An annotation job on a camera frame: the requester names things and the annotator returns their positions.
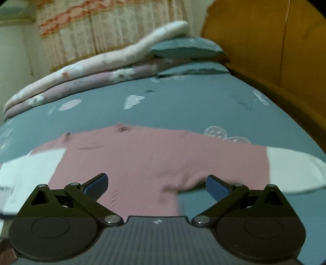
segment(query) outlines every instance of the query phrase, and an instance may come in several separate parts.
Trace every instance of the gray pillow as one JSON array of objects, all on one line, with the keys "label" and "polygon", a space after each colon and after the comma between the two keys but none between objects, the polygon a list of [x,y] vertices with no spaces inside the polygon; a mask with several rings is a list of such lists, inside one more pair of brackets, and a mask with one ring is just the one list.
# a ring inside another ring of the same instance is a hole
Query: gray pillow
[{"label": "gray pillow", "polygon": [[225,54],[215,42],[201,37],[171,39],[154,44],[151,52],[165,58],[214,58]]},{"label": "gray pillow", "polygon": [[171,76],[171,75],[183,75],[183,74],[221,74],[230,73],[228,69],[217,62],[192,62],[183,65],[178,65],[169,69],[166,69],[158,76]]}]

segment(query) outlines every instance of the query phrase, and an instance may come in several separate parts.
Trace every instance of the mattress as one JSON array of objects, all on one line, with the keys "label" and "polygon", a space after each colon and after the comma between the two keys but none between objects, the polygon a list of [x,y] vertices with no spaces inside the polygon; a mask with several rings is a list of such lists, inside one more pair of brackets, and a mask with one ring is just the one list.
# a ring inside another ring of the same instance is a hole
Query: mattress
[{"label": "mattress", "polygon": [[[326,154],[291,117],[253,87],[224,73],[144,78],[35,107],[0,127],[0,163],[26,155],[66,132],[117,123],[206,134],[211,131],[207,128],[213,128],[226,141],[292,149],[326,162]],[[299,259],[305,265],[320,264],[326,259],[326,191],[287,198],[307,231]],[[213,203],[201,188],[179,194],[181,214],[189,218]]]}]

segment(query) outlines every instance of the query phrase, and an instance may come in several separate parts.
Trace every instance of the wooden headboard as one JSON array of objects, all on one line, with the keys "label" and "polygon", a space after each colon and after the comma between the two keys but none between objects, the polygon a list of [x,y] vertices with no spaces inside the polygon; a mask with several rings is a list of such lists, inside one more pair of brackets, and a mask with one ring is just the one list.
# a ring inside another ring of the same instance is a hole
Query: wooden headboard
[{"label": "wooden headboard", "polygon": [[326,19],[308,0],[216,0],[201,35],[326,152]]}]

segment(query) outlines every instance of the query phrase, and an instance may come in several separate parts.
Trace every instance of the curtain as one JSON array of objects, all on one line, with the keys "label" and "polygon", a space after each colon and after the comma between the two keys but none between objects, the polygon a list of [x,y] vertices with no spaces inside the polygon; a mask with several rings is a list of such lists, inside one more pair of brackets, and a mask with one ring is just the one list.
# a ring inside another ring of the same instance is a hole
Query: curtain
[{"label": "curtain", "polygon": [[183,19],[182,0],[39,0],[37,7],[52,71],[121,49]]}]

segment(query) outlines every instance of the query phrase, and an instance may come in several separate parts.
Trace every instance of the metal screw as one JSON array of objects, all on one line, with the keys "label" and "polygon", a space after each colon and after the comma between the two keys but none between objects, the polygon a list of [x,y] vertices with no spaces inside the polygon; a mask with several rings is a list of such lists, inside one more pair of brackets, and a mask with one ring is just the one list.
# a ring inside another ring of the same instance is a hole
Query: metal screw
[{"label": "metal screw", "polygon": [[121,220],[120,216],[117,215],[108,215],[107,217],[104,218],[104,221],[109,224],[116,224],[120,220]]},{"label": "metal screw", "polygon": [[206,215],[198,215],[194,218],[194,221],[198,224],[208,224],[210,220]]}]

